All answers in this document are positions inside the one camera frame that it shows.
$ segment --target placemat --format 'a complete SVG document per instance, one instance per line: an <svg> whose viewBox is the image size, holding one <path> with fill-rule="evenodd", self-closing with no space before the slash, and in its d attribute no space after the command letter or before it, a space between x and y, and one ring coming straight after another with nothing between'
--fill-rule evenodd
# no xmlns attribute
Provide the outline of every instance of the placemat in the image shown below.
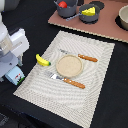
<svg viewBox="0 0 128 128"><path fill-rule="evenodd" d="M89 4L91 1L92 0L85 0L84 4ZM79 19L79 16L70 21L66 21L66 19L63 19L58 15L57 10L53 12L53 15L49 18L48 23L128 43L128 31L120 28L120 26L118 26L115 22L116 17L119 15L119 10L123 6L128 5L128 3L109 0L100 1L104 3L105 7L100 11L99 19L94 24L83 23ZM79 8L80 6L77 7L76 13L79 13Z"/></svg>
<svg viewBox="0 0 128 128"><path fill-rule="evenodd" d="M83 72L72 78L84 84L85 89L44 75L46 70L58 74L55 64L65 55L58 50L59 48L98 59L96 63L81 59L84 65ZM51 62L51 66L43 67L37 63L14 95L77 125L89 128L113 49L113 43L59 31L42 55Z"/></svg>

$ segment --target pot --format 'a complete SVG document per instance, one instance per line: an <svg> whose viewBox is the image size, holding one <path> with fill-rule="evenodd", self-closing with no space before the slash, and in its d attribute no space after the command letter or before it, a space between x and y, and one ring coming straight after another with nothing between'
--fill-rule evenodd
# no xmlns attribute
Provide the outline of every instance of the pot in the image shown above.
<svg viewBox="0 0 128 128"><path fill-rule="evenodd" d="M128 5L120 9L119 16L123 28L128 30Z"/></svg>
<svg viewBox="0 0 128 128"><path fill-rule="evenodd" d="M61 1L67 3L67 8L62 8L58 5ZM54 3L57 6L57 12L60 16L67 18L76 14L78 0L57 0Z"/></svg>
<svg viewBox="0 0 128 128"><path fill-rule="evenodd" d="M87 15L83 15L82 14L82 11L86 10L86 9L89 9L89 8L92 8L92 7L95 7L95 15L93 16L87 16ZM79 16L79 18L82 20L82 21L86 21L86 22L92 22L92 21L95 21L95 20L98 20L99 18L99 14L100 14L100 8L94 4L85 4L85 5L82 5L80 8L79 8L79 13L73 17L70 17L70 18L67 18L66 21L69 21L77 16Z"/></svg>

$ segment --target metal fork tines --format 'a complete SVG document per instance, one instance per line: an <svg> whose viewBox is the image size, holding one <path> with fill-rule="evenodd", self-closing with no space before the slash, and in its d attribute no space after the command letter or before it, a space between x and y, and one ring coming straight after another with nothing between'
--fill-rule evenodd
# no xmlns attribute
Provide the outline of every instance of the metal fork tines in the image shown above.
<svg viewBox="0 0 128 128"><path fill-rule="evenodd" d="M45 71L44 74L52 79L60 79L60 80L63 80L62 77L60 76L57 76L56 74L50 72L50 71Z"/></svg>

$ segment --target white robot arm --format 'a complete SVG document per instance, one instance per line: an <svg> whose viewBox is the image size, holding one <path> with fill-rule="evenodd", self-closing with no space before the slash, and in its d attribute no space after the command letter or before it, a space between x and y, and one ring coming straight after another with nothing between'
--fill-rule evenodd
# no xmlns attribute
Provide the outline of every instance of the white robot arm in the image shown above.
<svg viewBox="0 0 128 128"><path fill-rule="evenodd" d="M0 12L14 10L20 0L0 0Z"/></svg>
<svg viewBox="0 0 128 128"><path fill-rule="evenodd" d="M0 0L0 12L13 10L20 0ZM2 22L0 13L0 81L2 76L13 69L17 64L22 66L22 55L29 49L29 42L24 29L18 29L9 35L6 26Z"/></svg>

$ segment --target yellow object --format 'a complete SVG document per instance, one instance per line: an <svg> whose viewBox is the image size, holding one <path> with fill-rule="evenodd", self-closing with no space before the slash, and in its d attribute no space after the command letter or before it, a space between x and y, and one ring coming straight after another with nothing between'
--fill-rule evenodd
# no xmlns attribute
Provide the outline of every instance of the yellow object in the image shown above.
<svg viewBox="0 0 128 128"><path fill-rule="evenodd" d="M82 14L87 15L87 16L95 15L95 7L92 7L92 8L89 8L89 9L82 11Z"/></svg>
<svg viewBox="0 0 128 128"><path fill-rule="evenodd" d="M37 62L42 65L42 66L49 66L51 65L51 63L45 59L43 59L42 57L40 57L39 54L36 54L36 59L37 59Z"/></svg>

